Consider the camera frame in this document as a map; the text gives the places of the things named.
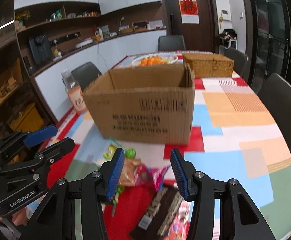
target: electrical cord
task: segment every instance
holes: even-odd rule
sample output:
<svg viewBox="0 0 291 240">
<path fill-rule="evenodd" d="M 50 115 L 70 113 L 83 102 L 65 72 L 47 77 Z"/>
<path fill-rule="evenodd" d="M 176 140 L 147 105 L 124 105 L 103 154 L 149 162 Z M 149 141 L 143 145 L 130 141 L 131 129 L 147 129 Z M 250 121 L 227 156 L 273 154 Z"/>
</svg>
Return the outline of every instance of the electrical cord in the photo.
<svg viewBox="0 0 291 240">
<path fill-rule="evenodd" d="M 75 33 L 75 36 L 77 36 L 77 38 L 78 38 L 79 40 L 84 41 L 84 40 L 82 40 L 82 39 L 78 36 L 77 33 Z M 98 48 L 97 48 L 97 54 L 100 55 L 100 57 L 102 57 L 102 59 L 103 59 L 105 65 L 106 65 L 106 68 L 108 68 L 107 63 L 106 63 L 106 60 L 105 60 L 104 57 L 99 53 L 99 42 L 98 42 L 98 41 L 94 41 L 94 42 L 98 45 Z"/>
</svg>

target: fruit basket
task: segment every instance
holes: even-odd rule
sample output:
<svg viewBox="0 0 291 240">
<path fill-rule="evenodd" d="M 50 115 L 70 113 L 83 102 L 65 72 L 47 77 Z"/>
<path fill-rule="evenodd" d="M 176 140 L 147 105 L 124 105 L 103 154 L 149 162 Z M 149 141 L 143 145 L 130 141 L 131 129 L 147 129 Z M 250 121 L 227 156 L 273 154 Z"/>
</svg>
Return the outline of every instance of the fruit basket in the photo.
<svg viewBox="0 0 291 240">
<path fill-rule="evenodd" d="M 132 66 L 149 66 L 154 64 L 173 64 L 178 57 L 171 53 L 152 53 L 137 57 L 132 61 Z"/>
</svg>

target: plastic bottle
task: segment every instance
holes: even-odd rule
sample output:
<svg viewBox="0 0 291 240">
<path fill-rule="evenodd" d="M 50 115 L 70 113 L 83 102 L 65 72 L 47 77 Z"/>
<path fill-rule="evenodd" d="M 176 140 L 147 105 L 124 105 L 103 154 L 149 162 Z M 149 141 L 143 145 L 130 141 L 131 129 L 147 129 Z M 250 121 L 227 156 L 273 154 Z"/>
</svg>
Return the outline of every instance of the plastic bottle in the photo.
<svg viewBox="0 0 291 240">
<path fill-rule="evenodd" d="M 85 105 L 84 99 L 82 97 L 82 90 L 79 85 L 79 82 L 77 82 L 71 72 L 66 69 L 61 73 L 63 83 L 66 86 L 66 92 L 68 94 L 68 97 L 75 107 L 78 114 L 82 114 L 87 111 L 87 107 Z"/>
</svg>

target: green toy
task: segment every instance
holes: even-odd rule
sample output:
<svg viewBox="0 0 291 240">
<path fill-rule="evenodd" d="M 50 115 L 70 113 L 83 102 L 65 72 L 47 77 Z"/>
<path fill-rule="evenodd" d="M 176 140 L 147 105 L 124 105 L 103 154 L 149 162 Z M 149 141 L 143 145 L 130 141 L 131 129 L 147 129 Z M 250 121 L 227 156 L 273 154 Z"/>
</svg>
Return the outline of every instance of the green toy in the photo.
<svg viewBox="0 0 291 240">
<path fill-rule="evenodd" d="M 133 159 L 136 156 L 136 151 L 135 151 L 135 149 L 132 149 L 132 148 L 131 149 L 126 149 L 124 151 L 124 155 L 128 159 Z"/>
</svg>

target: clothing pile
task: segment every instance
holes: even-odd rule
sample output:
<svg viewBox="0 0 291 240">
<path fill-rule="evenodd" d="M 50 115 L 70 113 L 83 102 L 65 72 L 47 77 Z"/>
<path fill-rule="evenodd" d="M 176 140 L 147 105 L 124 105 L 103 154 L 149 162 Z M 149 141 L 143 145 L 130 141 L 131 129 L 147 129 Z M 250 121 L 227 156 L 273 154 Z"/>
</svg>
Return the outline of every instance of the clothing pile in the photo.
<svg viewBox="0 0 291 240">
<path fill-rule="evenodd" d="M 219 34 L 220 38 L 225 38 L 226 41 L 236 40 L 238 35 L 234 29 L 224 29 L 222 33 Z"/>
</svg>

